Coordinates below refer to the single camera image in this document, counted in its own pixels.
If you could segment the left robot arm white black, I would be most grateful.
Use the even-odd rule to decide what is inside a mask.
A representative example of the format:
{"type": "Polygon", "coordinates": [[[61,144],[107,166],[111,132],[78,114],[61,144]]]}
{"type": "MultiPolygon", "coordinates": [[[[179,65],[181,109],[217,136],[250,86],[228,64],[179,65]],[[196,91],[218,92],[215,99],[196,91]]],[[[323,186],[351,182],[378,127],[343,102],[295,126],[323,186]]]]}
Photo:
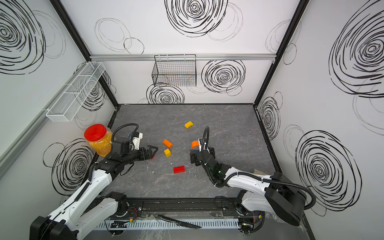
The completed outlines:
{"type": "Polygon", "coordinates": [[[124,217],[130,212],[125,194],[98,195],[125,168],[138,161],[151,160],[158,148],[146,146],[133,150],[120,147],[94,163],[87,180],[62,205],[47,217],[37,217],[30,226],[31,240],[82,240],[111,216],[124,217]]]}

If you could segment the orange round lego piece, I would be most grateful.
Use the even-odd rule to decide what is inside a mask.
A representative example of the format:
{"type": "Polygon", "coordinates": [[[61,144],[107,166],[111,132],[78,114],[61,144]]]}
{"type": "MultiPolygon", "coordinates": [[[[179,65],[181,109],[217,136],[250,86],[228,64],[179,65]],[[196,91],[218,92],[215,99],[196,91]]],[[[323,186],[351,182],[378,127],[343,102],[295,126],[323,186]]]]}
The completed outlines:
{"type": "Polygon", "coordinates": [[[200,147],[200,141],[193,141],[191,143],[191,149],[196,150],[196,149],[199,149],[199,147],[200,147]]]}

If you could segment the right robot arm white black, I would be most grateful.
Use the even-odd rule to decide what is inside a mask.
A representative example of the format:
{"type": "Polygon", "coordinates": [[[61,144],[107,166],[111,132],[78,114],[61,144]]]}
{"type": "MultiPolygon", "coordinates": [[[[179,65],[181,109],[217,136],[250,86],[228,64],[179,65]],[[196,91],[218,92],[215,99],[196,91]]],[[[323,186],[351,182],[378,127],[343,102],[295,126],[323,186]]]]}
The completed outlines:
{"type": "Polygon", "coordinates": [[[237,211],[246,213],[268,212],[276,214],[285,223],[299,226],[305,209],[307,195],[303,186],[292,183],[283,174],[258,175],[240,171],[219,163],[214,148],[190,150],[191,163],[202,166],[210,181],[217,188],[239,188],[236,198],[237,211]]]}

